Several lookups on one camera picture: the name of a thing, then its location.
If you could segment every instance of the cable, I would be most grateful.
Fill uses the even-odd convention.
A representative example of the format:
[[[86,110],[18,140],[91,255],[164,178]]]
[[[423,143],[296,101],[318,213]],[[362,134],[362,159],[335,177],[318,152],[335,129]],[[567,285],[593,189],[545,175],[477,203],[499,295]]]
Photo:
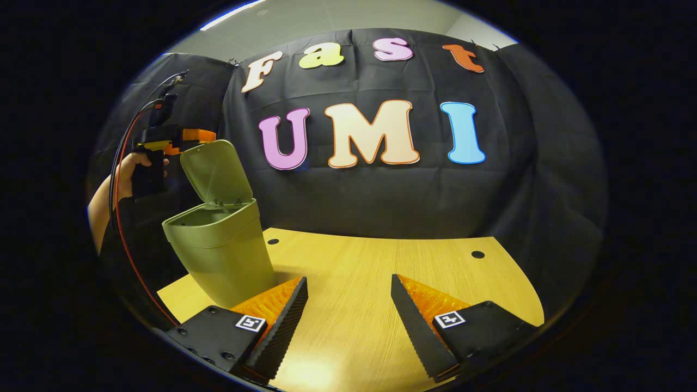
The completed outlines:
[[[156,101],[157,100],[153,100],[151,102],[148,102],[143,107],[141,107],[140,110],[138,110],[138,112],[135,114],[135,116],[133,116],[133,119],[131,120],[131,122],[128,124],[128,128],[126,128],[127,132],[123,134],[121,141],[119,141],[118,146],[116,147],[116,155],[114,156],[114,162],[112,162],[112,171],[111,171],[110,178],[109,178],[109,194],[112,195],[112,197],[109,198],[109,221],[112,223],[112,229],[114,230],[114,232],[116,232],[116,230],[117,230],[117,226],[116,226],[116,223],[114,221],[114,214],[112,213],[112,211],[114,210],[113,203],[114,203],[114,198],[115,198],[115,196],[114,196],[114,184],[116,182],[116,179],[114,176],[116,174],[116,168],[121,164],[121,160],[119,159],[119,151],[122,148],[125,148],[125,146],[127,144],[126,142],[128,140],[128,135],[130,135],[130,131],[133,128],[133,126],[136,124],[140,115],[145,110],[149,109],[148,108],[149,105],[154,105]]]
[[[144,102],[148,102],[148,99],[150,99],[153,94],[157,92],[160,87],[162,87],[165,83],[169,82],[175,77],[178,77],[179,75],[186,75],[188,73],[188,70],[180,73],[176,73],[167,79],[165,79],[162,83],[160,83],[155,89],[150,92],[150,94],[147,96]],[[163,315],[175,326],[178,325],[177,322],[175,322],[168,314],[167,312],[162,309],[162,306],[155,300],[155,297],[152,295],[150,290],[148,289],[147,285],[145,284],[145,281],[143,278],[140,276],[140,272],[138,272],[138,268],[135,266],[135,263],[133,262],[133,257],[130,254],[130,251],[128,249],[128,245],[125,240],[125,236],[123,234],[123,226],[121,225],[121,210],[118,207],[118,180],[120,179],[121,176],[121,163],[123,162],[123,154],[125,153],[126,146],[128,145],[127,141],[130,136],[130,133],[133,130],[133,127],[135,126],[136,122],[140,119],[140,116],[147,110],[149,109],[148,106],[154,105],[157,100],[151,101],[149,103],[144,104],[140,110],[133,116],[131,119],[130,123],[128,124],[128,128],[126,132],[123,134],[121,137],[121,140],[118,142],[118,146],[116,147],[116,153],[114,155],[114,160],[112,161],[112,169],[110,172],[110,178],[109,178],[109,220],[112,222],[112,228],[114,231],[118,230],[119,236],[121,237],[121,242],[123,243],[123,248],[126,251],[126,255],[128,256],[128,260],[131,263],[131,267],[133,268],[133,271],[135,272],[136,276],[138,277],[138,280],[140,281],[141,285],[145,289],[145,291],[148,293],[148,296],[150,299],[155,303],[155,305],[160,309],[160,312],[162,312]],[[112,211],[114,210],[114,200],[116,200],[116,224],[114,222],[114,217]]]
[[[128,127],[128,132],[125,134],[125,138],[128,139],[128,136],[130,136],[131,130],[133,129],[133,126],[135,123],[138,121],[140,116],[143,114],[143,110],[139,110],[138,114],[135,117],[135,121],[133,121]],[[116,192],[114,193],[114,197],[118,200],[118,183],[119,183],[119,177],[121,176],[121,162],[123,161],[123,154],[126,151],[126,144],[124,143],[123,146],[121,147],[121,156],[119,157],[118,160],[118,169],[116,171]],[[160,309],[160,312],[162,312],[169,321],[174,324],[174,326],[177,326],[178,323],[175,322],[168,314],[167,312],[162,309],[162,306],[155,300],[155,297],[153,296],[152,293],[150,293],[150,290],[148,287],[145,285],[145,281],[143,278],[140,276],[140,272],[138,272],[138,268],[136,268],[135,263],[133,262],[133,257],[131,257],[130,251],[128,250],[128,245],[126,244],[125,236],[123,235],[123,227],[121,226],[121,210],[118,207],[118,202],[116,203],[116,221],[118,223],[118,233],[121,235],[121,242],[123,242],[123,248],[126,251],[126,255],[128,256],[128,260],[131,263],[131,267],[133,267],[133,271],[135,271],[136,276],[138,277],[138,280],[140,280],[140,284],[143,285],[143,288],[145,291],[148,293],[148,296],[150,297],[151,300],[155,303],[155,305]]]

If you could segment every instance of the human hand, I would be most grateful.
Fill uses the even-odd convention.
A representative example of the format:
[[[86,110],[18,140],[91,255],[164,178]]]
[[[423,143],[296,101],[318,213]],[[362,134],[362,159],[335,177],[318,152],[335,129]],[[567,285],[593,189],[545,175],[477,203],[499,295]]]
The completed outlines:
[[[121,164],[121,173],[118,176],[118,200],[121,201],[124,197],[133,196],[133,172],[135,171],[135,165],[151,166],[152,163],[148,159],[145,153],[130,153],[127,157],[123,159]],[[169,159],[162,162],[163,165],[169,165]]]

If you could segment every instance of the table surface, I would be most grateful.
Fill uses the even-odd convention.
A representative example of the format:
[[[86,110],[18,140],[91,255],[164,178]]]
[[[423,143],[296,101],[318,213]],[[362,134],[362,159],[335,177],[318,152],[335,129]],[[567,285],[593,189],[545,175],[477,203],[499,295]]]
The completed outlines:
[[[371,239],[270,228],[277,282],[307,276],[309,299],[275,379],[290,392],[424,391],[429,379],[390,297],[399,273],[469,304],[494,301],[539,326],[542,304],[493,237]],[[474,258],[473,251],[484,253]],[[191,275],[158,291],[179,322],[213,305]]]

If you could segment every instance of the trash can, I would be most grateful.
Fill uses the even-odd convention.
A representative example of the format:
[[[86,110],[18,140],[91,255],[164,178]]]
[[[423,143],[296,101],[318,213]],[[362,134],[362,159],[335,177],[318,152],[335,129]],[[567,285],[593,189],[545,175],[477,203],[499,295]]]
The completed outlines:
[[[181,154],[203,204],[162,222],[174,252],[222,308],[275,286],[259,208],[232,143],[216,140]]]

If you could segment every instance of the red cable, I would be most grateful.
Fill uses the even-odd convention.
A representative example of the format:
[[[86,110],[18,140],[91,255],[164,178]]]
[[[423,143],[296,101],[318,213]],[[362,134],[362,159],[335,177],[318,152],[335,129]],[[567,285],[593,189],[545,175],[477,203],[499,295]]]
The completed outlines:
[[[138,116],[135,118],[135,121],[131,124],[131,127],[128,128],[128,133],[126,133],[126,141],[128,141],[128,137],[130,136],[131,130],[133,129],[133,126],[135,126],[136,122],[138,122],[138,119],[140,119],[140,116],[143,114],[143,112],[138,113]],[[155,297],[150,293],[150,290],[148,290],[148,287],[145,286],[145,282],[143,281],[143,278],[140,276],[140,273],[138,272],[138,269],[135,267],[135,263],[133,262],[133,257],[130,255],[130,251],[128,250],[128,246],[126,245],[126,240],[123,235],[123,227],[121,227],[121,212],[118,209],[118,180],[119,177],[121,176],[121,163],[123,162],[123,154],[126,151],[126,142],[123,143],[123,148],[121,149],[121,157],[118,159],[118,171],[116,172],[116,190],[114,191],[114,198],[116,199],[116,221],[118,223],[118,233],[121,235],[121,242],[123,243],[123,248],[126,250],[126,254],[128,255],[128,259],[130,260],[131,266],[133,267],[133,271],[135,271],[136,276],[138,276],[138,280],[140,280],[140,284],[143,285],[143,288],[145,291],[148,293],[150,296],[150,299],[153,300],[155,305],[157,305],[158,309],[160,309],[160,312],[162,312],[169,321],[174,324],[174,326],[177,326],[178,324],[167,314],[167,312],[162,309],[162,306],[155,300]]]

